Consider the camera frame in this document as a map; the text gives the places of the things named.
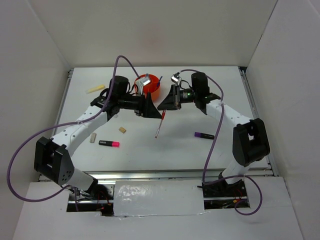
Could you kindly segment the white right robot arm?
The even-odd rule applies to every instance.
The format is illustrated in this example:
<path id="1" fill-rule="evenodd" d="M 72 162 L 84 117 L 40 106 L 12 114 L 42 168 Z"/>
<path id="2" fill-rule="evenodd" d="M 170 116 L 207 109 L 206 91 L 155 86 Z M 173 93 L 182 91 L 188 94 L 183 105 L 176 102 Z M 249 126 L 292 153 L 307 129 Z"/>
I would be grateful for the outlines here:
<path id="1" fill-rule="evenodd" d="M 194 103 L 202 113 L 218 120 L 213 146 L 222 126 L 232 130 L 233 159 L 217 181 L 220 194 L 230 196 L 251 165 L 269 155 L 270 144 L 263 120 L 249 118 L 225 104 L 223 93 L 217 95 L 210 91 L 209 80 L 211 78 L 204 72 L 193 70 L 191 86 L 182 88 L 180 73 L 173 74 L 170 91 L 157 108 L 160 111 L 176 111 L 182 104 Z"/>

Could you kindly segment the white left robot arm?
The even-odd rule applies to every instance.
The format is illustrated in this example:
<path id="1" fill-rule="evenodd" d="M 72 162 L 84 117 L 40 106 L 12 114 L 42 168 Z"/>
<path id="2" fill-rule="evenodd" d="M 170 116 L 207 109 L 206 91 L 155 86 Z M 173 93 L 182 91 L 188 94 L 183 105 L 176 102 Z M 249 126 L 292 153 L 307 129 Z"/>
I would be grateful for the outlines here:
<path id="1" fill-rule="evenodd" d="M 35 145 L 34 169 L 59 186 L 69 185 L 79 189 L 88 200 L 97 197 L 102 189 L 98 180 L 73 165 L 72 156 L 77 148 L 121 109 L 132 110 L 143 118 L 162 117 L 150 93 L 132 95 L 127 91 L 128 85 L 126 77 L 116 75 L 74 125 L 51 138 L 41 137 Z"/>

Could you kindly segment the red pen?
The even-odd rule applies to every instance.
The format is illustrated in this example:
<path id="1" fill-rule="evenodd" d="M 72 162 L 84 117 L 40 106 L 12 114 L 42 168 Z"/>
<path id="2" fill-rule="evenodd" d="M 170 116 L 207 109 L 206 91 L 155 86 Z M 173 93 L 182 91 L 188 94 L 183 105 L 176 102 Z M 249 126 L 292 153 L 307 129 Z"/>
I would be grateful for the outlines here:
<path id="1" fill-rule="evenodd" d="M 163 110 L 163 111 L 162 111 L 161 121 L 160 121 L 160 123 L 159 123 L 159 126 L 158 126 L 158 128 L 157 128 L 157 130 L 156 130 L 156 133 L 155 133 L 155 136 L 154 136 L 155 139 L 157 139 L 158 136 L 159 136 L 159 133 L 160 133 L 160 130 L 161 130 L 161 126 L 162 126 L 163 121 L 164 121 L 164 119 L 165 119 L 166 111 L 167 111 L 167 110 Z"/>

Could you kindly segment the pink highlighter marker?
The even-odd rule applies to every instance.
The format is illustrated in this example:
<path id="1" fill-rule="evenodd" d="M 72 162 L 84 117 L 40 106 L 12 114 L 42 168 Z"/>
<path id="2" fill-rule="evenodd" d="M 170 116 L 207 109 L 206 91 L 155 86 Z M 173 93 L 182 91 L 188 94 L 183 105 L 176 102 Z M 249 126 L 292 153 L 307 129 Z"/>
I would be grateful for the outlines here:
<path id="1" fill-rule="evenodd" d="M 120 143 L 117 141 L 108 141 L 108 140 L 100 140 L 98 142 L 100 146 L 107 146 L 107 147 L 113 147 L 118 148 L 120 146 Z"/>

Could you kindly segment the purple highlighter marker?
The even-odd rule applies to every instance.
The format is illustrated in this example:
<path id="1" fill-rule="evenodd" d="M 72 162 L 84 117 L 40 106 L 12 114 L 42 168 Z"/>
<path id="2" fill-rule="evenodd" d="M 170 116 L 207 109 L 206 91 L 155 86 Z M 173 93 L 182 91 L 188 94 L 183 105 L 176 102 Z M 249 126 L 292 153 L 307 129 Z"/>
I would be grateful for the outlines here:
<path id="1" fill-rule="evenodd" d="M 195 132 L 194 136 L 196 138 L 201 138 L 201 139 L 208 139 L 208 140 L 214 140 L 215 136 L 212 134 L 208 134 L 208 133 L 202 133 L 202 132 Z"/>

